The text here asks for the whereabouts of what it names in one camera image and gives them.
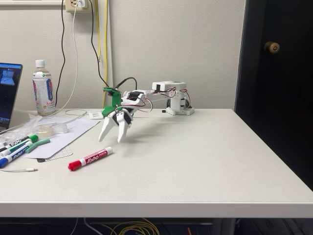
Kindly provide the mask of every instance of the table edge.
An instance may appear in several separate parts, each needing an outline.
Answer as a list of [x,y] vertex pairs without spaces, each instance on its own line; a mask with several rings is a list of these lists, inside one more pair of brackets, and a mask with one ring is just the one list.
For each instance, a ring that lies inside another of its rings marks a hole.
[[0,217],[312,218],[313,202],[0,202]]

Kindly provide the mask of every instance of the power outlet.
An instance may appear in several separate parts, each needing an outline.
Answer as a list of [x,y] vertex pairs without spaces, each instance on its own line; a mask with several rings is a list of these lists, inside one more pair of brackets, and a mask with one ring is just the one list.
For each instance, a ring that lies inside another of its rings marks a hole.
[[[65,0],[65,10],[70,13],[75,12],[75,6],[78,0]],[[94,1],[91,0],[93,8],[95,6]],[[91,5],[89,0],[85,0],[85,3],[87,4],[87,7],[82,8],[82,7],[77,7],[76,13],[91,13]]]

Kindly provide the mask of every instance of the door knob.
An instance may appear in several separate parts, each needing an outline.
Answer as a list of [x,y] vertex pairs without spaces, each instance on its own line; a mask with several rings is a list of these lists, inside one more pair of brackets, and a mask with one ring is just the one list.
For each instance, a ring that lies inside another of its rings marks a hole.
[[267,42],[265,45],[264,45],[264,51],[268,51],[272,54],[275,54],[277,52],[279,52],[279,49],[280,49],[280,46],[278,43],[275,43],[275,42]]

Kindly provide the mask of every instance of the laptop screen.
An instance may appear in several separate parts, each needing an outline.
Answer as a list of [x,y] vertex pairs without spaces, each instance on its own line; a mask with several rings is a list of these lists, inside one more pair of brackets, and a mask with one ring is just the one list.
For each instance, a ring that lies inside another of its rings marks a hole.
[[0,131],[10,124],[22,65],[0,63]]

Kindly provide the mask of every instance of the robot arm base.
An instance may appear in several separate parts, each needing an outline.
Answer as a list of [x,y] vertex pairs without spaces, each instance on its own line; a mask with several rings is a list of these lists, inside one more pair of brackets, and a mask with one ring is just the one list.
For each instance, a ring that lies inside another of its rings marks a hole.
[[180,111],[175,111],[173,109],[171,109],[170,107],[166,108],[166,112],[170,115],[177,115],[177,114],[185,114],[187,116],[192,115],[195,112],[194,108],[184,108],[183,110]]

